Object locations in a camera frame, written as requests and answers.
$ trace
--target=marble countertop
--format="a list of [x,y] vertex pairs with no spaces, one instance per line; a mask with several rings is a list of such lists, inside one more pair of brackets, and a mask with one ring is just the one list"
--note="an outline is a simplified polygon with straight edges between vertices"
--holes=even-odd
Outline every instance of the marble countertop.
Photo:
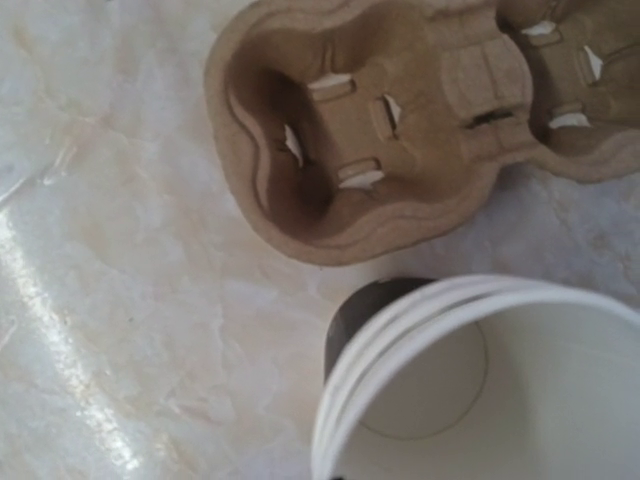
[[327,325],[396,274],[502,272],[640,305],[640,176],[504,172],[454,233],[348,268],[249,228],[203,68],[247,0],[0,7],[0,477],[309,477]]

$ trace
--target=marble table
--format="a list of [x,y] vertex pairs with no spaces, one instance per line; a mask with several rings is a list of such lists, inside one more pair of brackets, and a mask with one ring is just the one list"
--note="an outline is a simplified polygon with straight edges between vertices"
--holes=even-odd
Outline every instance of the marble table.
[[502,272],[640,306],[640,176],[502,175],[452,234],[284,258],[223,179],[202,89],[247,0],[0,6],[0,478],[309,478],[334,311],[390,275]]

